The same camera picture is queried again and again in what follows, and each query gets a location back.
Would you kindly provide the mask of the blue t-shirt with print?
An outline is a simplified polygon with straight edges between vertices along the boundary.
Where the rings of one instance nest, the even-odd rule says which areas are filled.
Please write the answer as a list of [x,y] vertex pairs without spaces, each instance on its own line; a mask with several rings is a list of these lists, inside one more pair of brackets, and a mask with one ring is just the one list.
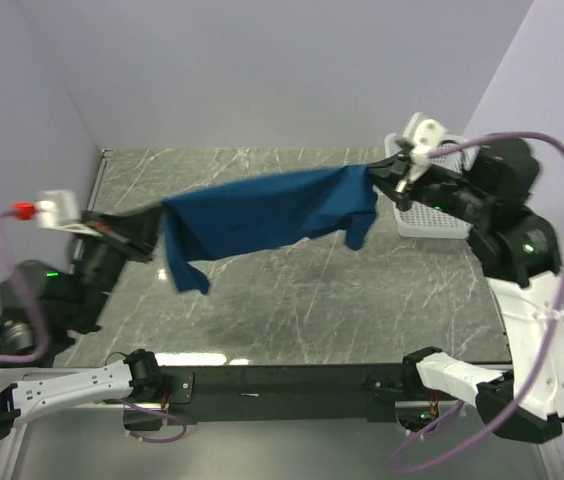
[[208,294],[196,261],[290,246],[342,231],[361,249],[377,218],[377,195],[363,164],[251,177],[162,200],[167,264],[180,293]]

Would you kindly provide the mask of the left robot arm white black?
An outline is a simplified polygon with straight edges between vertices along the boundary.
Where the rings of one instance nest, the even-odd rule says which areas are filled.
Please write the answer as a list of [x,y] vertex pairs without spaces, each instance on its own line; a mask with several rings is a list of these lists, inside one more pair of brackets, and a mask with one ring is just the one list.
[[40,260],[20,263],[1,248],[9,276],[0,283],[0,441],[42,416],[91,402],[143,403],[160,397],[165,377],[154,353],[138,349],[111,364],[67,376],[29,380],[74,345],[73,333],[100,331],[99,317],[129,262],[152,260],[161,210],[150,206],[111,215],[83,210],[59,222],[46,202],[20,203],[0,214],[37,218],[44,228],[67,230],[82,252],[70,271]]

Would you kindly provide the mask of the white perforated plastic basket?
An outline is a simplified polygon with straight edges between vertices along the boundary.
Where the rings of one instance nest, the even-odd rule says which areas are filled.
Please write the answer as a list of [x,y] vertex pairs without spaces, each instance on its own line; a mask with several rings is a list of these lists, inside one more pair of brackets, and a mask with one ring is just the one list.
[[[436,158],[433,164],[438,169],[444,168],[460,174],[462,169],[472,166],[476,153],[477,149],[472,147]],[[406,211],[393,206],[399,235],[404,238],[465,240],[471,225],[449,214],[439,199],[436,202],[433,199],[431,195],[425,196],[424,201],[417,198]]]

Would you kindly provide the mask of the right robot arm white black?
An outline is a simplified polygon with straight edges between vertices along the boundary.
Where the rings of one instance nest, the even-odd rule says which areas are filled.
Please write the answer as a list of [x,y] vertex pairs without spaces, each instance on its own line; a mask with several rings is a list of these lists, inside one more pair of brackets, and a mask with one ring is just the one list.
[[495,300],[511,367],[486,369],[427,347],[405,356],[401,387],[473,406],[498,437],[542,444],[564,425],[564,254],[551,223],[528,206],[541,166],[526,138],[493,134],[467,169],[430,164],[416,180],[411,150],[370,167],[396,207],[436,209],[469,227],[467,242]]

